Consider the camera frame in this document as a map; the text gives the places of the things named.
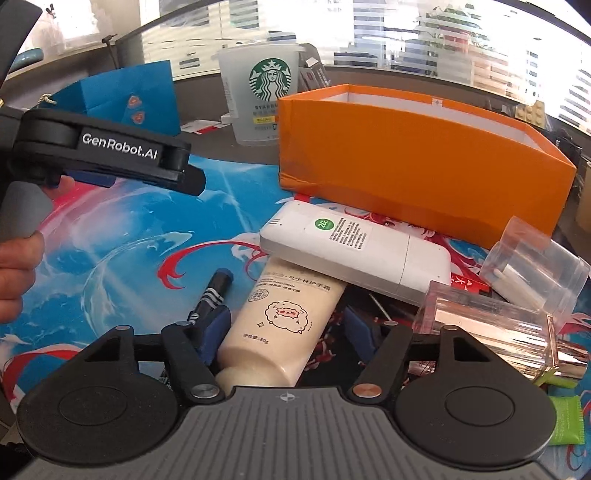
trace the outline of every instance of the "plastic cup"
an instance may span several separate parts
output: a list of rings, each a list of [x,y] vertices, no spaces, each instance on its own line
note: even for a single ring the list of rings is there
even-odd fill
[[[297,43],[259,43],[217,53],[236,141],[251,147],[278,138],[277,99],[297,93]]]

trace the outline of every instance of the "starbucks logo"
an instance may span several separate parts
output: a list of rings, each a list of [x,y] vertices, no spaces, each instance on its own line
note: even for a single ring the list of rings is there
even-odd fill
[[[251,70],[249,80],[252,93],[265,102],[273,102],[287,95],[291,85],[291,71],[283,60],[265,59]]]

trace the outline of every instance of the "green packet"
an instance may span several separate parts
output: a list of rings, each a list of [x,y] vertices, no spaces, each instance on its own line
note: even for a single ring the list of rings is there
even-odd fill
[[[556,427],[548,445],[583,445],[585,425],[579,397],[548,397],[556,409]]]

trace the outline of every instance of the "orange paper box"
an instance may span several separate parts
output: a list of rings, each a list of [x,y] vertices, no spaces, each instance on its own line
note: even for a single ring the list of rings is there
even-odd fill
[[[339,85],[279,100],[287,190],[490,248],[517,215],[550,235],[575,167],[528,124],[418,93]]]

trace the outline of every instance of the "cream tube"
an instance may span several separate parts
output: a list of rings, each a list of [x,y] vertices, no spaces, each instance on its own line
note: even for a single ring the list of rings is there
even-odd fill
[[[223,390],[295,386],[345,287],[271,257],[217,351]]]

